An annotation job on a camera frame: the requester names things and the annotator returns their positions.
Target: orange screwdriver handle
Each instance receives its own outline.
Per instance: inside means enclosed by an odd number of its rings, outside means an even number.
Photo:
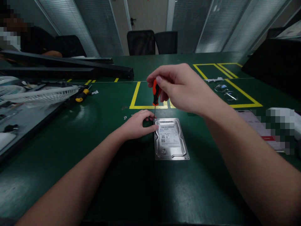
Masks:
[[[158,99],[159,99],[160,93],[161,93],[161,88],[159,87],[159,85],[157,84],[157,80],[155,79],[154,80],[154,85],[153,85],[153,94],[154,94],[153,105],[154,106],[159,105]]]

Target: green workbench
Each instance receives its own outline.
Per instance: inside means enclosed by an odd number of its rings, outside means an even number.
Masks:
[[[116,65],[134,68],[135,80],[89,81],[99,94],[65,110],[0,168],[0,217],[20,218],[68,170],[121,126],[124,116],[130,118],[142,107],[152,109],[153,95],[146,77],[160,65],[184,62],[207,78],[228,78],[219,84],[227,84],[237,92],[239,100],[231,103],[237,105],[233,106],[237,110],[301,110],[300,101],[241,72],[242,53],[114,57]],[[84,220],[259,224],[234,185],[204,120],[173,108],[169,101],[160,104],[156,116],[180,119],[190,160],[155,161],[153,134],[126,142],[107,170]],[[300,160],[281,155],[301,170]]]

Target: door handle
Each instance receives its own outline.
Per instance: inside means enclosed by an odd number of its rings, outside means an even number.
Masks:
[[[132,26],[134,26],[134,21],[136,21],[136,19],[133,19],[133,18],[131,17],[131,25],[132,25]]]

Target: hard drive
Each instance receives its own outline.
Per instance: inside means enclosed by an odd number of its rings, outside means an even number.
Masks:
[[[154,119],[156,160],[189,160],[189,154],[178,118]]]

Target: screwdriver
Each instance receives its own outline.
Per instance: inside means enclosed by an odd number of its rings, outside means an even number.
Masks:
[[[161,93],[161,88],[159,87],[159,85],[157,84],[157,80],[154,80],[154,84],[153,84],[153,94],[154,94],[154,102],[153,105],[155,106],[155,112],[154,112],[154,118],[156,117],[156,106],[159,105],[158,99]]]
[[[76,102],[82,102],[84,99],[86,99],[88,93],[90,92],[89,89],[91,88],[92,85],[89,86],[88,89],[84,89],[84,91],[82,93],[80,93],[79,95],[77,95],[76,97]]]

